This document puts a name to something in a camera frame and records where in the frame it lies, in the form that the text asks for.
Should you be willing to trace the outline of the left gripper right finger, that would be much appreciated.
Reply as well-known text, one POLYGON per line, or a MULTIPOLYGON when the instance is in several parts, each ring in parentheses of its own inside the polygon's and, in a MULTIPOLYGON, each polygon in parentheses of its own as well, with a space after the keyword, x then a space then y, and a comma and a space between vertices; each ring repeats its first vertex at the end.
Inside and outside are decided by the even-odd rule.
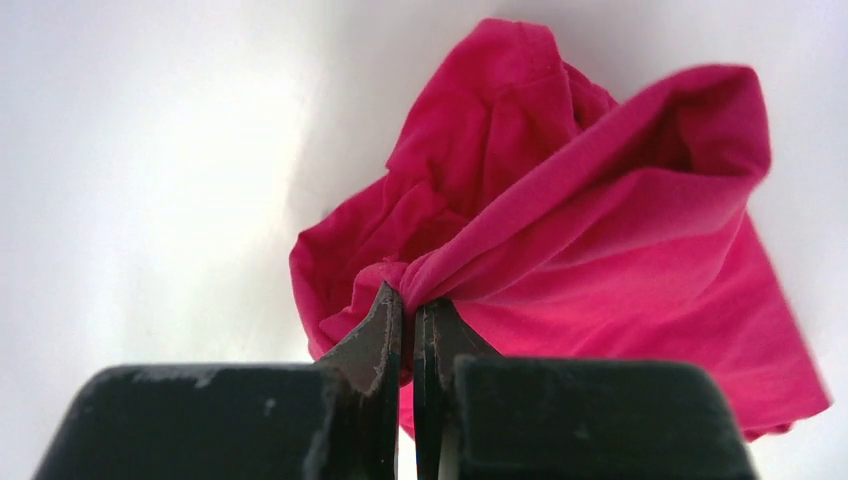
POLYGON ((422 479, 753 479, 715 382, 686 363, 499 354, 445 299, 420 307, 422 479))

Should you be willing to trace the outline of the magenta t shirt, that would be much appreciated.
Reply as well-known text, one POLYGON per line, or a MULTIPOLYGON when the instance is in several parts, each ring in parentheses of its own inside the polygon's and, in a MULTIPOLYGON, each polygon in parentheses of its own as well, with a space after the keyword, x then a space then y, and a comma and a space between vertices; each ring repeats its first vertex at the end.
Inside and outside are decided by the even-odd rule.
POLYGON ((545 26, 481 21, 412 106, 385 174, 289 257, 314 357, 389 284, 499 352, 690 362, 748 440, 830 405, 746 205, 771 163, 747 66, 615 101, 545 26))

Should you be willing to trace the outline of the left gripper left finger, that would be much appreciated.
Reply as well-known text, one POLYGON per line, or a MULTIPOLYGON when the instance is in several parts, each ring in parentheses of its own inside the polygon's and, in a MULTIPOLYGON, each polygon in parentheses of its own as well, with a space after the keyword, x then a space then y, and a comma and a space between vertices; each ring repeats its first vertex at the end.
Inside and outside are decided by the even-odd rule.
POLYGON ((123 365, 78 391, 39 479, 393 479, 403 303, 311 364, 123 365))

